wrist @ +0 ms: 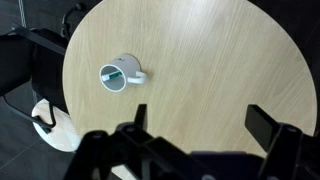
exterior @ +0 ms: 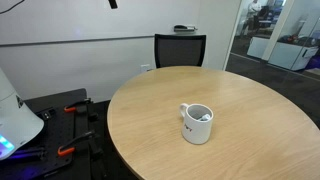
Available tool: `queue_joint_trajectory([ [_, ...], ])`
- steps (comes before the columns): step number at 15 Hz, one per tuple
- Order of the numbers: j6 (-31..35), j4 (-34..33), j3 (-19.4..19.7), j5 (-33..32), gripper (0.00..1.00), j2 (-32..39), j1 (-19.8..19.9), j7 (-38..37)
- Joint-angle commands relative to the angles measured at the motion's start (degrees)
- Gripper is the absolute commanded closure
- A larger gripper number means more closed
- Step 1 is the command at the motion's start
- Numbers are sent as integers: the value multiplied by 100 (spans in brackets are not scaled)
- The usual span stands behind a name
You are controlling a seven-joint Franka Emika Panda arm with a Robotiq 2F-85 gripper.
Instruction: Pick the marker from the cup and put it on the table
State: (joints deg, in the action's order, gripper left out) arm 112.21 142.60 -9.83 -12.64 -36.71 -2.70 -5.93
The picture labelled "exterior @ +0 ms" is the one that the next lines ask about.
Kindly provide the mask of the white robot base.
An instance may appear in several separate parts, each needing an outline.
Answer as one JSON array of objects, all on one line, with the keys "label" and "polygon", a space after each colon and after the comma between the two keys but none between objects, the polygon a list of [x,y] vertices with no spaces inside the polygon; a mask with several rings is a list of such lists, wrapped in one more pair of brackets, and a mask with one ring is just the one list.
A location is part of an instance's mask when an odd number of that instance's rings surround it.
[{"label": "white robot base", "polygon": [[0,69],[0,160],[10,157],[44,128]]}]

